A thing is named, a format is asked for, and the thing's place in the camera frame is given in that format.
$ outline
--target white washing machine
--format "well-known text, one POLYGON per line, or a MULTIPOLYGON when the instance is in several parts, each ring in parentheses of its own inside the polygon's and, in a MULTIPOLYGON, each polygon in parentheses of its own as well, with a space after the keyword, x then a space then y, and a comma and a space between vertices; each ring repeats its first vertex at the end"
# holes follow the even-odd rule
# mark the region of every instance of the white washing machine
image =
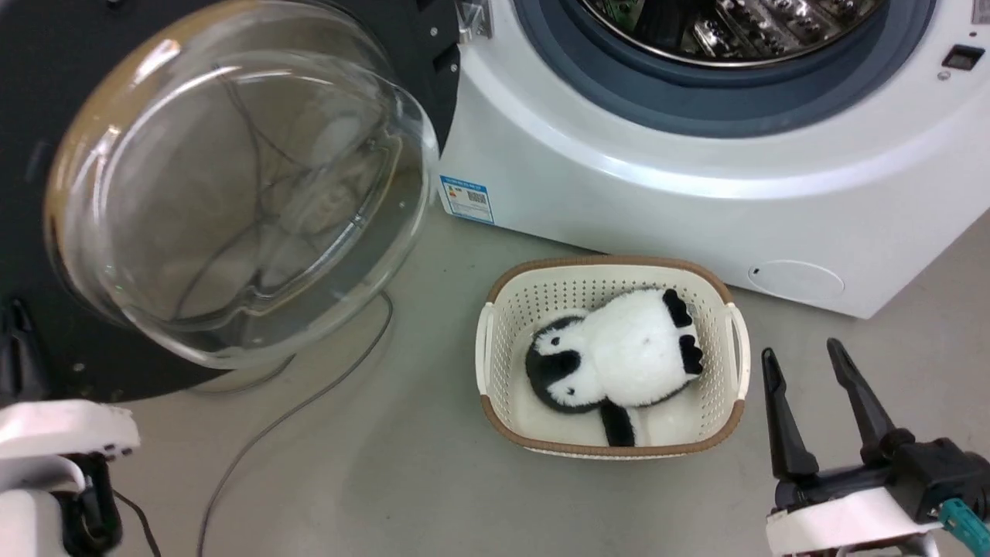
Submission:
POLYGON ((448 213, 867 318, 990 206, 985 3, 877 2, 766 66, 658 56, 603 4, 491 2, 461 46, 448 213))

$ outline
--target washing machine drum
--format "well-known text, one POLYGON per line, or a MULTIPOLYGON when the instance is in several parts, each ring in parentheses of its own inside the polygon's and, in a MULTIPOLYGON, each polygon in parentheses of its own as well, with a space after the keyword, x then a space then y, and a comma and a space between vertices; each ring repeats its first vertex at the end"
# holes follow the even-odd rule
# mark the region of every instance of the washing machine drum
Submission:
POLYGON ((129 328, 197 366, 273 362, 383 288, 452 116, 452 2, 71 4, 0 12, 0 44, 20 36, 0 133, 33 143, 4 185, 0 292, 57 365, 175 367, 148 342, 96 353, 129 328))
POLYGON ((645 52, 709 67, 808 55, 866 22, 884 0, 580 0, 645 52))

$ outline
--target laundry basket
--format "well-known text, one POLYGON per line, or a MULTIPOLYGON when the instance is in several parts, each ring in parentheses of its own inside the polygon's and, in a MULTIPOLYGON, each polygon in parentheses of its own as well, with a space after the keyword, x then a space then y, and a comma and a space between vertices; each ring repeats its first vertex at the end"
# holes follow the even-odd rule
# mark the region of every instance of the laundry basket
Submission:
POLYGON ((589 459, 666 458, 710 449, 736 429, 749 385, 749 338, 729 290, 697 265, 622 256, 545 260, 508 271, 492 287, 478 319, 474 364, 488 419, 499 433, 527 449, 589 459), (674 288, 687 302, 704 352, 704 372, 692 386, 694 394, 679 395, 677 404, 664 409, 671 415, 664 417, 669 427, 663 439, 649 446, 610 447, 528 434, 519 419, 523 395, 517 386, 526 382, 525 351, 535 331, 555 313, 596 309, 622 293, 647 287, 674 288))

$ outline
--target black cable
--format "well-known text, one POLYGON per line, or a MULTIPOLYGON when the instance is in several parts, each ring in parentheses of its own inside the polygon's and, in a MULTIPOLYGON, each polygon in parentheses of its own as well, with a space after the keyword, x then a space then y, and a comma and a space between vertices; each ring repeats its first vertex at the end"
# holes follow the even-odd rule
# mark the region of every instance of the black cable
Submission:
POLYGON ((309 170, 310 169, 308 166, 306 166, 303 163, 297 161, 291 155, 289 155, 288 153, 286 153, 285 151, 283 151, 281 148, 279 148, 277 145, 275 145, 275 142, 271 141, 271 139, 269 139, 268 136, 266 136, 264 134, 264 132, 261 131, 261 129, 257 126, 257 124, 254 123, 254 120, 251 119, 251 117, 250 117, 250 111, 248 110, 248 106, 245 104, 244 100, 241 99, 241 95, 238 93, 237 88, 231 83, 231 81, 225 75, 223 75, 223 74, 220 75, 220 81, 222 81, 224 83, 224 89, 227 90, 227 96, 228 96, 228 98, 230 98, 231 104, 234 105, 234 108, 245 119, 245 123, 247 124, 248 131, 251 133, 251 137, 252 138, 254 138, 255 140, 261 139, 273 151, 275 151, 283 159, 286 159, 288 162, 292 163, 293 165, 295 165, 297 167, 302 167, 302 168, 304 168, 306 170, 309 170))
POLYGON ((138 516, 138 520, 141 521, 141 528, 145 530, 145 539, 148 541, 148 548, 151 550, 151 555, 154 557, 161 557, 161 550, 158 549, 158 543, 154 541, 154 534, 151 532, 151 525, 148 523, 148 516, 145 515, 145 512, 141 510, 136 502, 122 496, 117 490, 114 490, 114 497, 121 500, 123 504, 134 510, 134 514, 136 514, 138 516))
POLYGON ((220 493, 223 491, 224 485, 227 483, 227 479, 234 472, 234 468, 238 466, 238 464, 241 462, 241 459, 245 456, 245 454, 247 454, 248 451, 251 450, 251 448, 253 448, 258 441, 263 439, 265 435, 270 433, 271 430, 281 425, 282 422, 292 417, 299 410, 302 410, 306 406, 315 402, 324 394, 333 390, 337 385, 340 385, 341 382, 347 379, 347 376, 352 374, 354 370, 356 370, 358 367, 360 367, 361 364, 364 363, 364 360, 366 360, 368 355, 371 354, 371 351, 374 350, 376 346, 378 346, 378 342, 381 340, 381 337, 385 336, 385 331, 388 330, 388 325, 392 322, 392 314, 394 313, 395 310, 392 304, 392 298, 389 297, 388 292, 382 290, 380 295, 382 299, 385 300, 385 303, 388 305, 388 315, 385 316, 385 323, 381 326, 381 329, 378 331, 378 334, 375 335, 374 340, 371 341, 371 344, 368 345, 368 347, 364 350, 364 352, 361 353, 361 355, 357 358, 357 360, 355 360, 354 363, 351 364, 350 367, 347 368, 347 370, 343 374, 341 374, 338 378, 331 381, 328 385, 326 385, 322 389, 316 391, 309 398, 303 400, 299 404, 296 404, 291 410, 278 416, 278 418, 276 418, 274 421, 268 424, 257 435, 254 435, 254 437, 252 437, 251 440, 245 444, 245 446, 241 449, 241 451, 238 452, 238 455, 234 457, 234 461, 231 462, 231 465, 229 467, 227 467, 227 471, 224 472, 224 476, 220 479, 220 482, 217 484, 217 488, 213 491, 213 495, 210 497, 210 501, 206 504, 206 509, 203 511, 203 519, 199 525, 199 540, 196 542, 196 557, 203 557, 203 551, 206 545, 206 530, 210 525, 210 515, 213 514, 213 509, 217 505, 217 499, 220 497, 220 493))

